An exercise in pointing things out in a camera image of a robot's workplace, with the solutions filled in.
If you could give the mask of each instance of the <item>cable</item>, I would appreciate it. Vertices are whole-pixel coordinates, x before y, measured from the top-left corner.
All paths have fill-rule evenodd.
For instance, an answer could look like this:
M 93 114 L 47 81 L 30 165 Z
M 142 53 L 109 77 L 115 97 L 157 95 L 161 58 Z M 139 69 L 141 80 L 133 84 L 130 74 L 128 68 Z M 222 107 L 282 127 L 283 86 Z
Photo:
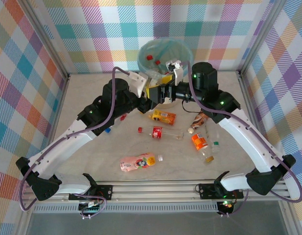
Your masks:
M 234 204 L 237 203 L 238 196 L 237 196 L 237 193 L 235 192 L 235 190 L 233 191 L 233 194 L 234 194 L 234 197 L 235 197 L 235 201 L 233 203 L 233 205 L 234 205 Z
M 197 185 L 194 187 L 194 190 L 195 190 L 197 193 L 200 193 L 200 192 L 196 189 L 196 187 L 198 187 L 198 185 L 199 185 L 199 184 L 197 184 Z
M 37 198 L 35 198 L 35 199 L 33 199 L 33 201 L 30 203 L 30 205 L 27 208 L 24 207 L 24 204 L 23 204 L 23 186 L 25 184 L 25 180 L 27 179 L 28 175 L 33 170 L 33 168 L 36 166 L 36 163 L 39 163 L 44 158 L 44 156 L 46 154 L 48 154 L 48 152 L 50 152 L 54 147 L 56 147 L 62 141 L 67 140 L 70 137 L 76 136 L 78 134 L 82 134 L 82 133 L 85 133 L 85 132 L 92 131 L 92 130 L 95 130 L 97 128 L 100 128 L 101 126 L 105 125 L 111 119 L 111 117 L 113 115 L 113 112 L 114 112 L 115 100 L 116 100 L 116 79 L 115 79 L 116 70 L 119 70 L 122 73 L 124 73 L 126 75 L 129 75 L 128 72 L 124 71 L 123 69 L 121 69 L 119 67 L 114 67 L 113 68 L 113 70 L 112 70 L 112 105 L 111 105 L 110 113 L 108 114 L 107 118 L 102 123 L 100 123 L 100 124 L 98 124 L 98 125 L 96 125 L 94 127 L 91 127 L 91 128 L 85 129 L 85 130 L 77 131 L 77 132 L 71 133 L 69 135 L 66 135 L 66 137 L 62 137 L 58 141 L 56 141 L 54 144 L 48 146 L 47 149 L 41 154 L 41 156 L 36 160 L 36 162 L 32 164 L 32 166 L 28 169 L 28 171 L 23 176 L 23 180 L 21 181 L 20 187 L 19 187 L 19 190 L 18 190 L 18 197 L 19 197 L 20 208 L 24 212 L 27 211 L 27 210 L 29 210 L 33 206 L 33 204 L 37 201 Z
M 298 187 L 299 187 L 299 191 L 300 191 L 300 196 L 298 199 L 296 200 L 291 200 L 291 199 L 288 199 L 288 198 L 285 198 L 285 197 L 282 197 L 280 195 L 278 195 L 277 193 L 275 193 L 274 191 L 270 190 L 270 192 L 275 195 L 276 197 L 286 201 L 286 202 L 292 202 L 292 203 L 299 203 L 302 201 L 302 186 L 299 182 L 299 180 L 297 179 L 296 175 L 293 173 L 293 171 L 282 161 L 280 160 L 279 158 L 275 158 L 277 160 L 277 162 L 279 164 L 281 164 L 284 168 L 286 168 L 286 170 L 290 173 L 290 175 L 293 177 L 294 181 L 297 183 Z
M 244 200 L 243 200 L 241 206 L 240 206 L 238 209 L 236 209 L 234 212 L 232 212 L 230 215 L 235 214 L 235 213 L 237 213 L 239 210 L 241 210 L 241 208 L 244 206 L 245 202 L 248 200 L 248 196 L 249 196 L 249 190 L 247 190 L 247 193 L 245 194 L 245 197 L 244 197 Z M 218 212 L 221 213 L 222 215 L 227 215 L 227 216 L 229 217 L 228 214 L 223 213 L 222 211 L 218 211 Z
M 104 197 L 100 197 L 100 196 L 86 196 L 86 195 L 79 194 L 79 193 L 74 193 L 74 195 L 80 196 L 80 197 L 87 197 L 87 198 L 97 198 L 97 199 L 101 199 L 101 200 L 103 200 L 103 201 L 105 202 L 104 205 L 102 206 L 102 208 L 101 208 L 98 212 L 96 212 L 96 213 L 94 213 L 94 214 L 92 214 L 92 215 L 85 216 L 85 215 L 83 214 L 83 211 L 84 211 L 84 210 L 82 210 L 81 213 L 80 213 L 81 216 L 82 216 L 82 219 L 84 219 L 84 218 L 89 218 L 89 219 L 91 219 L 91 218 L 93 218 L 94 216 L 100 214 L 100 213 L 105 209 L 106 204 L 107 204 L 107 200 L 106 200 Z
M 184 100 L 181 102 L 181 105 L 182 105 L 183 110 L 186 111 L 187 113 L 194 113 L 194 114 L 199 114 L 200 113 L 200 112 L 193 112 L 193 111 L 186 110 L 185 107 L 184 107 Z
M 289 173 L 290 175 L 293 177 L 294 181 L 297 183 L 298 185 L 298 188 L 299 188 L 299 191 L 300 191 L 300 196 L 297 200 L 290 200 L 290 199 L 287 199 L 287 198 L 284 198 L 278 194 L 276 194 L 275 192 L 271 191 L 271 193 L 273 195 L 275 195 L 276 197 L 286 201 L 286 202 L 292 202 L 292 203 L 298 203 L 300 201 L 302 201 L 302 186 L 299 182 L 299 180 L 297 179 L 296 175 L 292 172 L 292 170 L 275 154 L 275 152 L 267 145 L 267 143 L 263 140 L 263 138 L 253 129 L 250 127 L 250 125 L 248 123 L 246 123 L 244 120 L 242 120 L 241 118 L 237 117 L 236 115 L 233 115 L 231 113 L 228 113 L 226 111 L 221 111 L 221 110 L 216 110 L 216 109 L 210 109 L 210 108 L 207 108 L 205 107 L 203 104 L 201 104 L 201 102 L 198 100 L 198 98 L 196 97 L 195 95 L 195 92 L 194 92 L 194 88 L 193 88 L 193 84 L 192 84 L 192 77 L 191 77 L 191 64 L 190 62 L 188 61 L 187 62 L 187 65 L 188 65 L 188 78 L 189 78 L 189 86 L 190 86 L 190 91 L 191 91 L 191 94 L 193 94 L 193 99 L 194 101 L 199 105 L 199 107 L 205 111 L 208 111 L 208 112 L 211 112 L 211 113 L 218 113 L 218 114 L 224 114 L 224 115 L 227 115 L 227 116 L 230 116 L 236 120 L 238 120 L 240 123 L 242 123 L 243 125 L 245 125 L 247 127 L 247 129 L 249 129 L 254 135 L 255 137 L 261 142 L 261 144 L 267 149 L 267 151 L 269 151 L 272 156 L 276 159 L 276 161 L 281 164 Z
M 104 194 L 101 192 L 101 191 L 99 191 L 99 193 L 101 193 L 102 194 L 102 197 L 104 197 Z M 101 201 L 101 203 L 99 203 L 99 204 L 103 204 L 103 200 Z

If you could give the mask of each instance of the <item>white bottle cap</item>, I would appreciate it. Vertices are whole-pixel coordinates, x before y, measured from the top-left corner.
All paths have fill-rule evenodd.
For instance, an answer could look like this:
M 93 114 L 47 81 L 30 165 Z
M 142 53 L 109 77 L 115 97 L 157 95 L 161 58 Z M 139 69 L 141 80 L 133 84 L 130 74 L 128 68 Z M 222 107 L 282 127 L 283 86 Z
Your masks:
M 194 129 L 193 129 L 192 127 L 190 127 L 190 128 L 188 129 L 188 132 L 189 132 L 190 134 L 193 134 Z

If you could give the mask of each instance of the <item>orange bottle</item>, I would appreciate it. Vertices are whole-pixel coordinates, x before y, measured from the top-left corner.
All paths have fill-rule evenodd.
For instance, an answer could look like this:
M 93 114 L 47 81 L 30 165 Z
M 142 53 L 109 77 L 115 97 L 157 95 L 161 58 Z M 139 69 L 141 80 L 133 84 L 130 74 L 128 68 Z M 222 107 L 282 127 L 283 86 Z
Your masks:
M 203 158 L 206 163 L 210 163 L 214 160 L 212 156 L 211 149 L 206 141 L 206 139 L 202 136 L 201 133 L 195 134 L 192 136 L 192 141 L 196 147 L 196 149 L 203 155 Z

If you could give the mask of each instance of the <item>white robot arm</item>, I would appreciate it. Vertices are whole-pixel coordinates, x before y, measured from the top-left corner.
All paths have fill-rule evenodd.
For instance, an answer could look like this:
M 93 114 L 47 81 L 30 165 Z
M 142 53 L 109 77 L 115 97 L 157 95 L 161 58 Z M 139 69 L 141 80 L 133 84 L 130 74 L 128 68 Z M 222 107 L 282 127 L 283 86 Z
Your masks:
M 218 89 L 217 71 L 210 64 L 198 63 L 192 67 L 194 90 L 191 87 L 192 82 L 191 86 L 189 86 L 189 83 L 182 82 L 180 78 L 174 77 L 182 75 L 182 69 L 180 70 L 180 68 L 179 64 L 172 64 L 170 66 L 172 79 L 165 84 L 149 88 L 147 97 L 144 97 L 142 92 L 146 82 L 144 76 L 132 72 L 129 73 L 131 76 L 134 75 L 134 82 L 130 86 L 126 81 L 116 78 L 116 100 L 110 120 L 100 128 L 88 132 L 84 131 L 84 133 L 79 135 L 66 138 L 75 132 L 94 127 L 106 119 L 111 109 L 112 82 L 110 81 L 104 86 L 102 96 L 99 96 L 93 104 L 87 106 L 68 130 L 54 142 L 62 138 L 66 138 L 66 140 L 56 146 L 52 143 L 29 160 L 20 158 L 16 165 L 23 175 L 28 175 L 24 180 L 31 186 L 37 199 L 46 200 L 57 193 L 78 193 L 90 196 L 93 192 L 96 193 L 96 190 L 93 190 L 96 187 L 95 181 L 88 174 L 80 177 L 63 175 L 56 172 L 57 168 L 81 146 L 93 140 L 106 128 L 113 125 L 116 118 L 129 113 L 135 108 L 142 113 L 146 113 L 148 110 L 155 108 L 158 103 L 163 103 L 166 97 L 170 98 L 171 101 L 177 98 L 185 101 L 199 99 L 202 104 L 213 110 L 225 110 L 225 113 L 231 113 L 242 120 L 243 122 L 240 122 L 236 118 L 224 114 L 206 112 L 215 123 L 218 123 L 235 138 L 255 164 L 255 169 L 247 174 L 226 177 L 225 175 L 228 172 L 224 172 L 215 180 L 215 190 L 219 196 L 224 195 L 228 191 L 248 188 L 261 195 L 266 195 L 287 172 L 286 168 L 280 164 L 280 161 L 291 167 L 295 163 L 294 157 L 292 155 L 283 156 L 271 146 L 248 120 L 237 101 L 229 93 Z M 38 161 L 47 150 L 49 152 L 43 159 Z

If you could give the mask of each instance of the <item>white floor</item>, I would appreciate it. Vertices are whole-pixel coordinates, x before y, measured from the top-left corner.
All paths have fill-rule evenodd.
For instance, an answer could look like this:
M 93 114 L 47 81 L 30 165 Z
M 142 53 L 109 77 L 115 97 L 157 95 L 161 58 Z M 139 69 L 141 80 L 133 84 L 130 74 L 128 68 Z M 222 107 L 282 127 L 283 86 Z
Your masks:
M 110 74 L 73 75 L 65 98 L 55 137 L 63 133 L 77 118 L 85 106 L 101 95 L 103 85 L 111 79 Z M 235 72 L 219 72 L 220 89 L 230 92 L 246 111 L 240 86 Z M 185 104 L 188 110 L 199 111 L 195 103 Z M 182 141 L 154 140 L 137 132 L 139 126 L 160 125 L 150 120 L 147 115 L 134 110 L 122 125 L 103 133 L 93 141 L 80 148 L 58 169 L 61 173 L 80 175 L 89 173 L 95 180 L 175 180 L 175 179 L 215 179 L 226 170 L 230 174 L 250 172 L 254 165 L 240 145 L 218 125 L 221 151 L 215 160 L 205 165 L 200 154 L 194 148 L 191 135 L 187 132 L 196 114 L 182 110 L 181 102 L 167 109 L 176 113 L 177 119 L 173 129 L 185 133 Z M 146 152 L 162 154 L 163 161 L 146 169 L 123 172 L 119 160 L 125 156 L 135 156 Z

